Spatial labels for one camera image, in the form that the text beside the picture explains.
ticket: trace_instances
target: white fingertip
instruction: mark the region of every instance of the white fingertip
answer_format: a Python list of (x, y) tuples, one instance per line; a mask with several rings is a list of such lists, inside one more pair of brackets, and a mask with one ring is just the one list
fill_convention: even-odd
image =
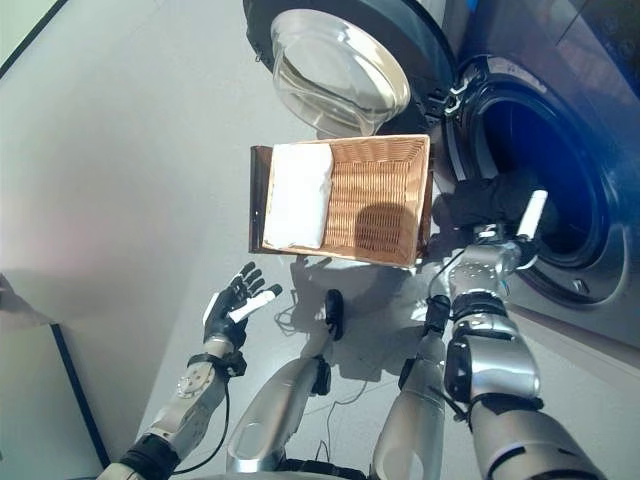
[(248, 298), (246, 304), (244, 304), (242, 307), (238, 308), (237, 310), (234, 310), (233, 312), (229, 313), (229, 318), (231, 318), (231, 320), (233, 320), (235, 323), (238, 323), (241, 320), (244, 320), (245, 318), (247, 318), (249, 315), (251, 315), (253, 312), (258, 310), (259, 308), (264, 307), (267, 303), (269, 303), (275, 298), (276, 298), (276, 295), (272, 291), (265, 290), (264, 292), (259, 293), (255, 297)]
[(531, 194), (527, 209), (520, 221), (520, 228), (518, 228), (517, 236), (523, 236), (529, 240), (533, 240), (538, 229), (538, 223), (540, 223), (540, 217), (542, 217), (542, 210), (544, 204), (547, 201), (546, 190), (536, 190)]

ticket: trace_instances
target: white cylinder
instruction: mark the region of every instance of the white cylinder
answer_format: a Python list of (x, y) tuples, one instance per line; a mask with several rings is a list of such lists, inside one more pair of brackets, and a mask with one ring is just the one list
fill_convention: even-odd
[(527, 209), (524, 211), (524, 215), (520, 221), (517, 236), (525, 236), (529, 240), (533, 240), (533, 237), (536, 235), (538, 223), (540, 222), (540, 217), (542, 217), (544, 204), (547, 201), (547, 195), (546, 190), (536, 190), (531, 194)]

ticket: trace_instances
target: brown basket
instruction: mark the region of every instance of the brown basket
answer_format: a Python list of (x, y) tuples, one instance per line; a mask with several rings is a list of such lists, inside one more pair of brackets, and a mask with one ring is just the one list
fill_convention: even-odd
[[(425, 233), (428, 237), (423, 206), (425, 194), (430, 197), (431, 192), (427, 188), (429, 137), (394, 135), (303, 143), (328, 143), (333, 153), (324, 240), (319, 249), (293, 246), (280, 251), (415, 265), (419, 238)], [(269, 181), (266, 215), (271, 189)], [(262, 245), (273, 249), (264, 241)]]

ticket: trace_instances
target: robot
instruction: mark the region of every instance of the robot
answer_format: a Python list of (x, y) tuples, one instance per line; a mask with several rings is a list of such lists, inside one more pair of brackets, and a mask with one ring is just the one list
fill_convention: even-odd
[[(543, 190), (533, 193), (512, 238), (499, 225), (478, 229), (475, 242), (438, 274), (447, 277), (448, 295), (432, 296), (438, 275), (433, 278), (423, 336), (400, 375), (400, 393), (378, 438), (369, 477), (285, 453), (308, 397), (329, 391), (324, 355), (343, 330), (342, 296), (330, 290), (324, 342), (305, 348), (267, 381), (230, 437), (227, 473), (210, 478), (437, 480), (448, 404), (457, 420), (468, 423), (483, 479), (604, 479), (562, 425), (540, 411), (537, 365), (500, 297), (507, 276), (537, 258), (534, 236), (546, 197)], [(248, 316), (282, 292), (279, 285), (260, 290), (264, 285), (251, 262), (213, 295), (203, 317), (203, 352), (189, 359), (175, 394), (149, 429), (99, 480), (166, 480), (201, 465), (176, 470), (224, 398), (228, 407), (229, 381), (244, 374), (240, 348)], [(449, 320), (452, 338), (445, 347)]]

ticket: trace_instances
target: door glass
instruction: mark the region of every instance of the door glass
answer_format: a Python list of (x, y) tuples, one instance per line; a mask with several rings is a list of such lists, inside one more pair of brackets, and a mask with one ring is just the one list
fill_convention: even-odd
[(409, 82), (396, 59), (341, 18), (287, 10), (271, 24), (271, 38), (278, 95), (326, 136), (373, 135), (409, 103)]

